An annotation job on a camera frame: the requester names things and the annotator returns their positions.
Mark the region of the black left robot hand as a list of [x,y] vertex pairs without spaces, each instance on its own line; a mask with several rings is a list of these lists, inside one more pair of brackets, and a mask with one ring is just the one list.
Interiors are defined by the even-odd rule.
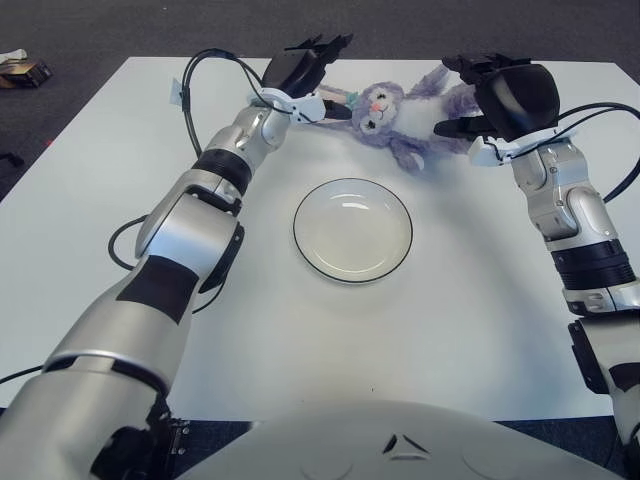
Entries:
[[334,101],[324,100],[316,89],[326,74],[326,67],[338,59],[353,37],[353,34],[337,35],[328,43],[322,43],[322,36],[318,35],[285,47],[266,67],[259,94],[275,110],[288,114],[292,123],[320,122],[327,112],[330,118],[349,118],[346,107],[335,107]]

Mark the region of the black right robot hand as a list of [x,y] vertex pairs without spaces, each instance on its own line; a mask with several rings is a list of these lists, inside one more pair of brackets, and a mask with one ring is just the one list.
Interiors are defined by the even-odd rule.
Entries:
[[482,114],[437,123],[438,136],[473,141],[492,137],[513,141],[558,123],[560,99],[551,73],[528,57],[500,53],[458,54],[442,64],[473,87]]

